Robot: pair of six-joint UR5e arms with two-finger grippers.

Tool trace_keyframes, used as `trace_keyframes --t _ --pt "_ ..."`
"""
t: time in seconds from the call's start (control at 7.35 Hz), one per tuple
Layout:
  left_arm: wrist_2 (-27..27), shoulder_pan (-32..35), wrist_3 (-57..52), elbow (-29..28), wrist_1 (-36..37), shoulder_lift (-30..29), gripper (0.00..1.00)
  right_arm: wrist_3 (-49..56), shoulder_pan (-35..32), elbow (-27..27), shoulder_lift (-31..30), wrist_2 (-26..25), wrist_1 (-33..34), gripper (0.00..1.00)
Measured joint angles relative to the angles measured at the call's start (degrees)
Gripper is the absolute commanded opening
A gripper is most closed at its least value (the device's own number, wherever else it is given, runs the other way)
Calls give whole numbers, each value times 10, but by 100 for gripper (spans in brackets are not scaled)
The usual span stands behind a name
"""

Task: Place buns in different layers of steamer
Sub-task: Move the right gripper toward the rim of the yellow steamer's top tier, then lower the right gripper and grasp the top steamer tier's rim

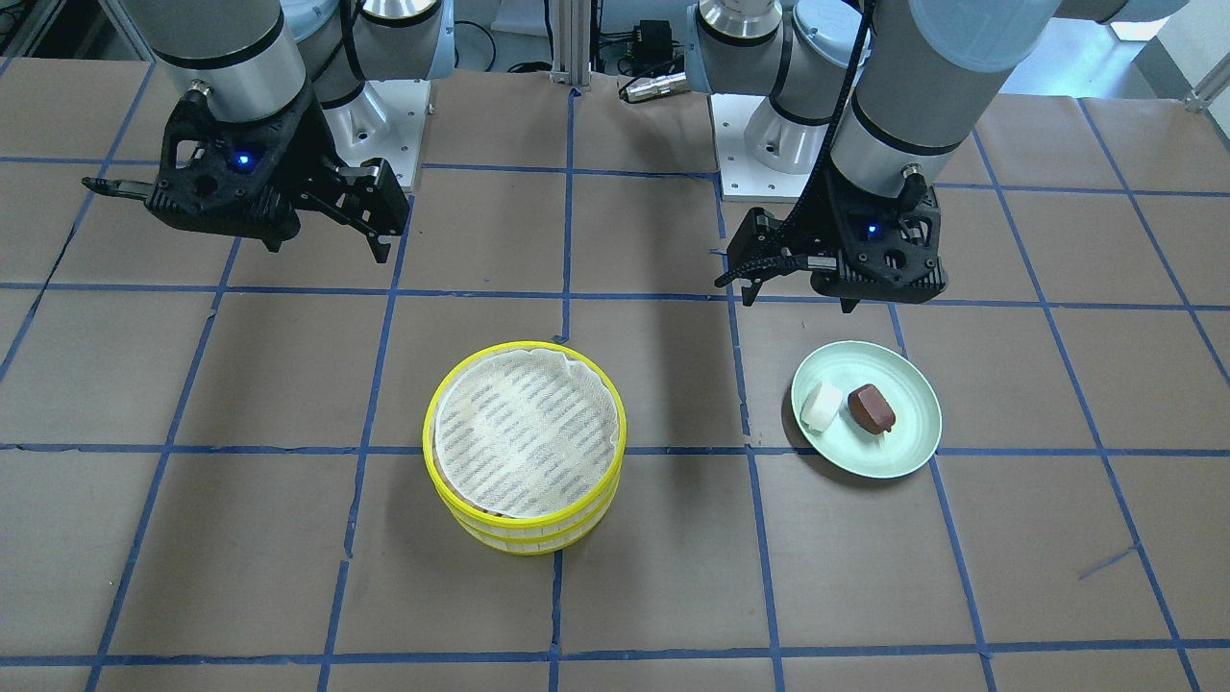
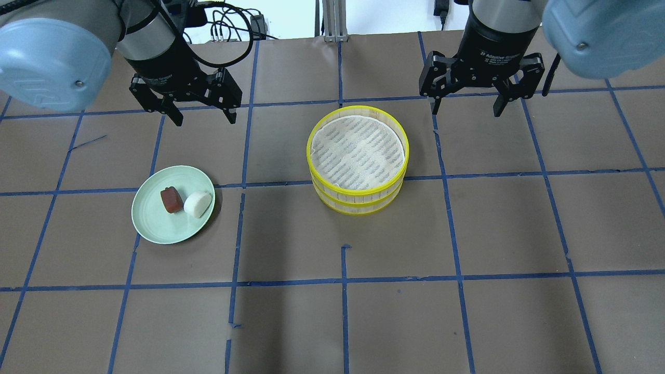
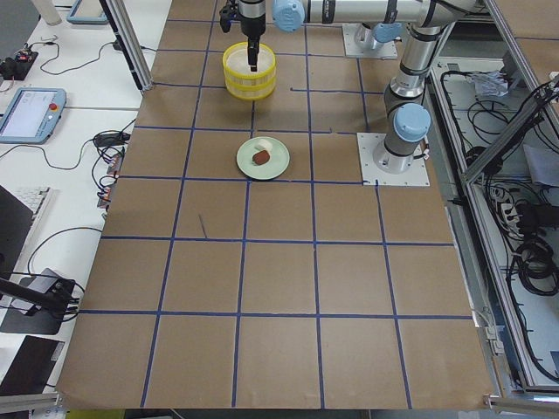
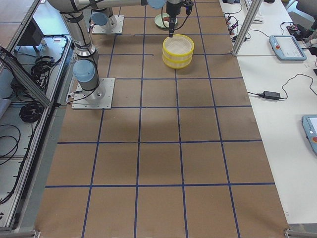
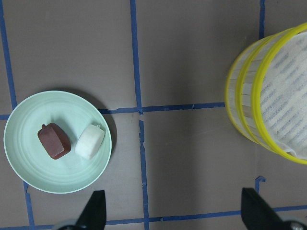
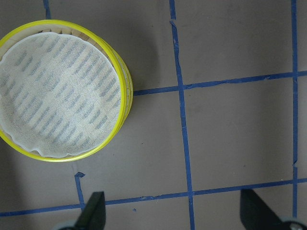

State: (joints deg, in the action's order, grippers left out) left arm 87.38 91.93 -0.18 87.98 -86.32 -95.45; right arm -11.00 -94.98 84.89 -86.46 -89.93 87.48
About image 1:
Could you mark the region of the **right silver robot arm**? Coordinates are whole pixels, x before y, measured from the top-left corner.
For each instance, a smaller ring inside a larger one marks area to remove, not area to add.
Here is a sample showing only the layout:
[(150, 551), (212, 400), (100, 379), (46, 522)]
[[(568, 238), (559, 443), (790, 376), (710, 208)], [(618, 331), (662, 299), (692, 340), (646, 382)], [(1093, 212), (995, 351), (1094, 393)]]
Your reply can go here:
[(378, 82), (455, 68), (450, 1), (124, 1), (176, 88), (150, 183), (85, 177), (177, 231), (277, 253), (317, 213), (384, 263), (410, 218)]

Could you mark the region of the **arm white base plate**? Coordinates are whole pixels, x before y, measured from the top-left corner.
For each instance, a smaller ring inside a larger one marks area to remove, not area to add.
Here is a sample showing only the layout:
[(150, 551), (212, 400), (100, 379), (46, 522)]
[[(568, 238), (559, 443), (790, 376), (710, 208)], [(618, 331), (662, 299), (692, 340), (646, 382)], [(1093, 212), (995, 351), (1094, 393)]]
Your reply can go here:
[(432, 82), (368, 82), (347, 104), (323, 109), (335, 150), (352, 166), (369, 159), (387, 161), (405, 193), (418, 186)]
[(729, 202), (796, 200), (820, 152), (827, 124), (800, 124), (765, 96), (710, 96), (722, 192)]

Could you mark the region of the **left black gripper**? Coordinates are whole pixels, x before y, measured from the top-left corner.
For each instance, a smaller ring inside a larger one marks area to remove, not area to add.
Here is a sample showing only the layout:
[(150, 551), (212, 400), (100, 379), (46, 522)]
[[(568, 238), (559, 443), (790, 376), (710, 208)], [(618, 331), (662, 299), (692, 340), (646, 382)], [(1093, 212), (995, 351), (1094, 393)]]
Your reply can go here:
[(883, 197), (836, 170), (825, 172), (822, 227), (830, 250), (791, 250), (784, 222), (752, 206), (726, 246), (726, 270), (713, 285), (736, 284), (740, 297), (756, 299), (766, 281), (807, 272), (815, 293), (840, 299), (843, 313), (861, 301), (931, 301), (948, 288), (938, 254), (941, 209), (921, 166), (905, 166), (898, 179), (895, 197)]

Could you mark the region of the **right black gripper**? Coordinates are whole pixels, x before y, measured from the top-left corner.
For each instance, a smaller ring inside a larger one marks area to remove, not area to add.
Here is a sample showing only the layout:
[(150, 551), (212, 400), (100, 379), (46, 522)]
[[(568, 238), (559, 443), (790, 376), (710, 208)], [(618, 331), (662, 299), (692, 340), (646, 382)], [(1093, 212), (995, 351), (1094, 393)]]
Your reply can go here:
[(403, 236), (408, 195), (385, 159), (358, 167), (323, 166), (325, 119), (311, 84), (282, 109), (228, 122), (212, 109), (212, 84), (193, 82), (167, 119), (154, 183), (82, 177), (81, 186), (118, 200), (148, 202), (157, 220), (194, 234), (255, 238), (280, 250), (295, 237), (296, 209), (322, 213), (363, 236), (375, 262), (387, 263)]

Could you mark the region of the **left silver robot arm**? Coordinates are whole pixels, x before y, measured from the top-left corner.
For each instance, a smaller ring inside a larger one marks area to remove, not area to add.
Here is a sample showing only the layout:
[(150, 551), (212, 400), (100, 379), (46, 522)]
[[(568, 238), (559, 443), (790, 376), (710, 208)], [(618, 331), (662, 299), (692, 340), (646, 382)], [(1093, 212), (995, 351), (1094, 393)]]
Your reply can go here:
[(824, 133), (788, 215), (747, 213), (717, 288), (752, 306), (765, 281), (811, 277), (843, 311), (925, 304), (947, 289), (934, 188), (1050, 18), (1149, 22), (1180, 1), (699, 1), (684, 65), (697, 93), (760, 96)]

